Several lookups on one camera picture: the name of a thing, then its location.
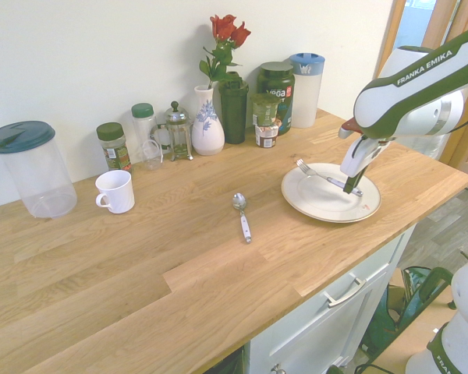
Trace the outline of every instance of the green jar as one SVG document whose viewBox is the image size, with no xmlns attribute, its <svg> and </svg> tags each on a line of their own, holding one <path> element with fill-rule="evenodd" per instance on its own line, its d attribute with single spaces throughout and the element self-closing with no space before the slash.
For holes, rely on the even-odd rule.
<svg viewBox="0 0 468 374">
<path fill-rule="evenodd" d="M 118 122 L 109 122 L 98 126 L 96 131 L 109 170 L 126 170 L 131 173 L 132 163 L 123 127 Z"/>
<path fill-rule="evenodd" d="M 291 110 L 295 76 L 293 66 L 287 62 L 265 62 L 260 67 L 257 77 L 257 92 L 269 93 L 281 99 L 275 123 L 279 126 L 279 135 L 286 134 L 291 128 Z"/>
</svg>

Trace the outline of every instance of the bottle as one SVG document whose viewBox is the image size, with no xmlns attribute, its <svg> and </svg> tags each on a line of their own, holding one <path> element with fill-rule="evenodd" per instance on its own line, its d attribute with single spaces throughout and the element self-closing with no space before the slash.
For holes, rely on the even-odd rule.
<svg viewBox="0 0 468 374">
<path fill-rule="evenodd" d="M 292 126 L 311 127 L 315 123 L 321 90 L 324 57 L 314 53 L 297 53 L 289 57 L 294 67 L 296 92 L 293 97 Z"/>
<path fill-rule="evenodd" d="M 291 128 L 291 112 L 295 76 L 293 66 L 287 62 L 265 62 L 257 77 L 257 92 L 271 94 L 281 99 L 275 122 L 279 135 L 286 134 Z"/>
<path fill-rule="evenodd" d="M 123 127 L 118 122 L 108 122 L 97 127 L 104 156 L 109 170 L 126 170 L 132 172 L 132 163 L 128 148 L 126 148 L 126 137 Z"/>
<path fill-rule="evenodd" d="M 241 144 L 246 130 L 246 95 L 249 87 L 237 72 L 227 74 L 231 79 L 218 84 L 222 101 L 222 127 L 226 143 Z"/>
<path fill-rule="evenodd" d="M 132 106 L 133 126 L 139 143 L 140 159 L 148 170 L 161 167 L 161 145 L 156 149 L 158 124 L 151 104 L 140 103 Z"/>
</svg>

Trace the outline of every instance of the blue lid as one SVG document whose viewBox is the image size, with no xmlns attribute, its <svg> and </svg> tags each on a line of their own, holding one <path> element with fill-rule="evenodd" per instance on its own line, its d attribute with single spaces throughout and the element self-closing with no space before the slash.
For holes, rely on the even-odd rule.
<svg viewBox="0 0 468 374">
<path fill-rule="evenodd" d="M 298 76 L 318 76 L 324 70 L 324 57 L 315 53 L 297 53 L 289 56 L 289 60 Z"/>
<path fill-rule="evenodd" d="M 32 150 L 52 139 L 55 130 L 45 122 L 25 121 L 0 128 L 0 153 Z"/>
</svg>

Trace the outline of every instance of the white vase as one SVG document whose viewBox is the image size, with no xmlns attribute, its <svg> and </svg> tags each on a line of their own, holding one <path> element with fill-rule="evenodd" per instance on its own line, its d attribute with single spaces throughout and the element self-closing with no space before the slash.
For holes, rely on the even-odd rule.
<svg viewBox="0 0 468 374">
<path fill-rule="evenodd" d="M 200 155 L 211 156 L 224 147 L 224 129 L 213 108 L 213 88 L 197 86 L 194 91 L 199 100 L 199 108 L 193 124 L 193 147 Z"/>
</svg>

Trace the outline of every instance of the green cup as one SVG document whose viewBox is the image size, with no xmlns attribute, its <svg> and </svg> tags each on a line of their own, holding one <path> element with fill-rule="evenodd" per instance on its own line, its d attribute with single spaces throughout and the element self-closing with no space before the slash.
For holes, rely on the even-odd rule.
<svg viewBox="0 0 468 374">
<path fill-rule="evenodd" d="M 253 103 L 253 124 L 257 126 L 273 125 L 281 99 L 269 93 L 255 93 L 251 95 L 251 102 Z"/>
</svg>

